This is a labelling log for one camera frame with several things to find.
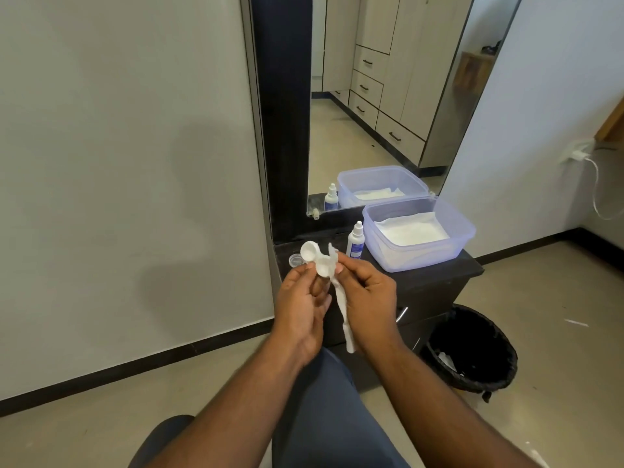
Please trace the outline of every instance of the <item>black trash bin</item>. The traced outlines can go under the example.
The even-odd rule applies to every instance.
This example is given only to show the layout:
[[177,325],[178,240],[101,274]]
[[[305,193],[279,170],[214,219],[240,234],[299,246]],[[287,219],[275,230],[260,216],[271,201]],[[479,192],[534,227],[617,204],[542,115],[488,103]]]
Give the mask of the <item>black trash bin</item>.
[[[439,357],[451,357],[456,371]],[[493,392],[511,384],[518,371],[518,355],[494,322],[476,310],[453,305],[444,322],[439,323],[421,357],[448,385],[482,393],[490,401]]]

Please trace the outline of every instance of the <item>plastic container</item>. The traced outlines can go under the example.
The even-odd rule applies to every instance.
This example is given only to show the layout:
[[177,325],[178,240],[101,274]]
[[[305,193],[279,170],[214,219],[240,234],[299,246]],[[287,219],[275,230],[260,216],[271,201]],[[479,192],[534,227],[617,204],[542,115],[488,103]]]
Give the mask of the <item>plastic container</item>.
[[[455,370],[444,364],[441,353],[452,358]],[[421,357],[446,384],[482,394],[486,402],[493,392],[510,385],[518,371],[518,355],[500,328],[457,304],[434,328]]]
[[[448,239],[398,246],[391,243],[375,225],[376,221],[383,221],[386,218],[423,212],[436,212],[435,217],[446,231]],[[454,259],[476,233],[476,228],[464,215],[437,196],[367,205],[364,207],[363,215],[366,247],[379,265],[389,273],[436,265]]]
[[[360,200],[356,192],[363,190],[401,189],[405,196]],[[342,171],[338,174],[338,199],[341,208],[394,202],[429,195],[429,187],[414,174],[400,166],[369,167]]]

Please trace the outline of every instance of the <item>blue label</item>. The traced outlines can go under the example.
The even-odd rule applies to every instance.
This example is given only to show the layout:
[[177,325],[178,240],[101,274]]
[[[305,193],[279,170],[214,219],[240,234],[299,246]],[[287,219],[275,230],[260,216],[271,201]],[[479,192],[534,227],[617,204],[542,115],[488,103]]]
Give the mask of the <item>blue label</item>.
[[364,244],[352,244],[351,252],[349,253],[350,258],[360,259],[362,257],[362,250],[364,249]]

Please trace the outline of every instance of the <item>left hand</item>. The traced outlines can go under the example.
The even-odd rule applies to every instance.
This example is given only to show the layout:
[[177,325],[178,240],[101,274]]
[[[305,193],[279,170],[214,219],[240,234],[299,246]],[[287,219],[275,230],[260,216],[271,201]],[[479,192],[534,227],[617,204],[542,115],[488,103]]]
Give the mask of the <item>left hand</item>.
[[292,269],[281,283],[271,335],[292,344],[301,365],[316,356],[323,343],[323,318],[330,306],[329,280],[308,263]]

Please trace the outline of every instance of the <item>gray wall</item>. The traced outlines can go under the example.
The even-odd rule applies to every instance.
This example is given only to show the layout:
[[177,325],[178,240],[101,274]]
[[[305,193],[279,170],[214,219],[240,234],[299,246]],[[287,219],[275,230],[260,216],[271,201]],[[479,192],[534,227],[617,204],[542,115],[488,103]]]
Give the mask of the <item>gray wall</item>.
[[522,0],[442,188],[477,227],[473,256],[577,227],[590,164],[558,160],[624,94],[624,0]]
[[0,399],[272,316],[239,0],[0,0]]

